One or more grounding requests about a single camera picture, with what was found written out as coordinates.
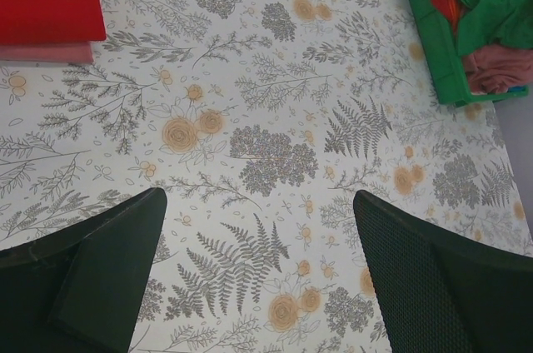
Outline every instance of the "red cloth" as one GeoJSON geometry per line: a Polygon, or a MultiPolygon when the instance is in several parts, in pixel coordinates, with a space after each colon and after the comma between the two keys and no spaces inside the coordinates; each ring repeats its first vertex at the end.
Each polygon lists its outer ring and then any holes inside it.
{"type": "Polygon", "coordinates": [[[454,32],[457,31],[461,18],[461,4],[458,0],[431,0],[436,9],[450,22],[454,32]]]}
{"type": "Polygon", "coordinates": [[[474,93],[505,93],[533,82],[533,49],[487,45],[462,61],[474,93]]]}
{"type": "Polygon", "coordinates": [[[100,0],[0,0],[0,45],[102,41],[100,0]]]}
{"type": "Polygon", "coordinates": [[[90,42],[3,45],[0,46],[0,60],[77,64],[93,62],[90,42]]]}

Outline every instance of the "tablecloth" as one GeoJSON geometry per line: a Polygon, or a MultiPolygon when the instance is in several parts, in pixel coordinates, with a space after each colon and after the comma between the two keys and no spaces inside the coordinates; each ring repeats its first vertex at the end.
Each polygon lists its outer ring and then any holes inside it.
{"type": "Polygon", "coordinates": [[[407,0],[102,9],[94,65],[1,63],[0,247],[164,188],[132,351],[390,351],[362,188],[533,253],[494,107],[437,103],[407,0]]]}

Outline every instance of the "gray floor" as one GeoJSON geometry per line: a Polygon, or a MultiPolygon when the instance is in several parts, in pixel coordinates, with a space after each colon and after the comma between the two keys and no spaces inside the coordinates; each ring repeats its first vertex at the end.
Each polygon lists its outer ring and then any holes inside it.
{"type": "Polygon", "coordinates": [[[495,103],[530,231],[533,231],[533,86],[528,97],[495,103]]]}

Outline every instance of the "floral tablecloth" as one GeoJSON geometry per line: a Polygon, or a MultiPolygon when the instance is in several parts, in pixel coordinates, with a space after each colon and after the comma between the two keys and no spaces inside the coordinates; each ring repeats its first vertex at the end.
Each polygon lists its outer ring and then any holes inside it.
{"type": "Polygon", "coordinates": [[[365,188],[533,252],[491,104],[441,107],[407,0],[102,0],[91,66],[2,62],[1,248],[160,186],[132,351],[390,351],[365,188]]]}

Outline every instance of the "pile of clothes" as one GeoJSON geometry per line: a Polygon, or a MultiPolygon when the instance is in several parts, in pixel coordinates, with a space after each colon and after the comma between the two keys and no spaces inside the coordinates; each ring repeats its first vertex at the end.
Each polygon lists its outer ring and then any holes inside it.
{"type": "Polygon", "coordinates": [[[100,0],[2,0],[0,60],[92,62],[106,39],[100,0]]]}
{"type": "Polygon", "coordinates": [[[533,0],[431,0],[450,21],[474,93],[533,82],[533,0]]]}

